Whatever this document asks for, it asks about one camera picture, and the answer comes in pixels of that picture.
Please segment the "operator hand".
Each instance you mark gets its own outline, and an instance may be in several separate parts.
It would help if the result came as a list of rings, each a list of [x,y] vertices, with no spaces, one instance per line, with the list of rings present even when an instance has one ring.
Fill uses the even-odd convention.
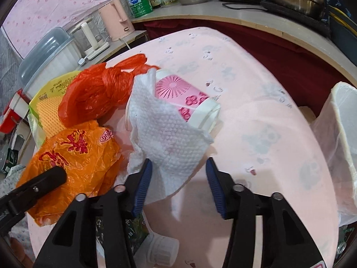
[[[16,258],[21,262],[24,267],[32,268],[33,262],[30,257],[25,253],[23,245],[15,238],[10,238],[10,247],[14,251]]]

